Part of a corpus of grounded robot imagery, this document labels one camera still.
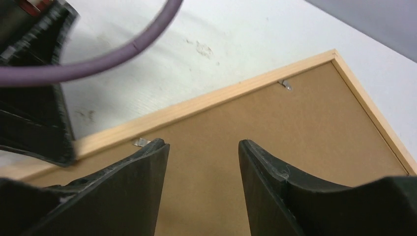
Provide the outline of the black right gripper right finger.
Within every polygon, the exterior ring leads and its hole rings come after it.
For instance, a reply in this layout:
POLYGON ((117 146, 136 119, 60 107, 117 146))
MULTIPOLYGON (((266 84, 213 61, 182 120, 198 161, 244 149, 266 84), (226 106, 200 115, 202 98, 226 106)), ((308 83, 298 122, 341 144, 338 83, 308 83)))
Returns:
POLYGON ((253 236, 414 236, 416 177, 347 187, 308 174, 242 140, 238 157, 253 236))

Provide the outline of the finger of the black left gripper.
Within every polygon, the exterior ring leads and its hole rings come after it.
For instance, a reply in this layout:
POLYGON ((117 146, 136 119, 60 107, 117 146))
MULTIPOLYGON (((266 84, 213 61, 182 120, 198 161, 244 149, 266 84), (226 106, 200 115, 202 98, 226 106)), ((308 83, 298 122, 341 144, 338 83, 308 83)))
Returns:
MULTIPOLYGON (((63 0, 0 3, 2 66, 58 65, 78 17, 63 0)), ((57 166, 75 162, 74 135, 60 84, 0 89, 0 148, 57 166)))

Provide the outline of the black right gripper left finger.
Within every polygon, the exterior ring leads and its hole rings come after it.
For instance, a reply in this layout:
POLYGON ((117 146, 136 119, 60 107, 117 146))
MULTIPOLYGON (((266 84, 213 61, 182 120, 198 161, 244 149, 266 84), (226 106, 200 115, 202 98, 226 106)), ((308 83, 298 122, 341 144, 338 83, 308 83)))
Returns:
POLYGON ((0 180, 3 236, 152 236, 170 145, 141 150, 67 185, 0 180))

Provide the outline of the light wooden picture frame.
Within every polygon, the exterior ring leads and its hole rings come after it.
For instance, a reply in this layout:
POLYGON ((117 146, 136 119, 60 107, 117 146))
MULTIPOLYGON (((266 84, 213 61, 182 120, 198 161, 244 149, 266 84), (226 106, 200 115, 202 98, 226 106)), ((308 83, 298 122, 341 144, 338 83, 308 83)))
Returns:
POLYGON ((129 156, 139 139, 171 144, 168 176, 207 164, 239 179, 238 143, 251 139, 316 177, 357 186, 417 173, 417 164, 336 50, 172 105, 75 143, 61 168, 35 158, 3 166, 1 177, 36 186, 66 184, 129 156))

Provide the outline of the brown frame backing board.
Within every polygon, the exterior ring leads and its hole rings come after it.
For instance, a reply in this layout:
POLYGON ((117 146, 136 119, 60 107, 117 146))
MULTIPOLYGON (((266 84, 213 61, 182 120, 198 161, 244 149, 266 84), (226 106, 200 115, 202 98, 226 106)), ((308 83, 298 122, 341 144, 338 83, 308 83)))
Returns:
POLYGON ((238 143, 250 139, 322 179, 357 186, 413 173, 388 145, 333 63, 226 101, 243 83, 122 124, 95 139, 171 145, 158 236, 250 235, 238 143))

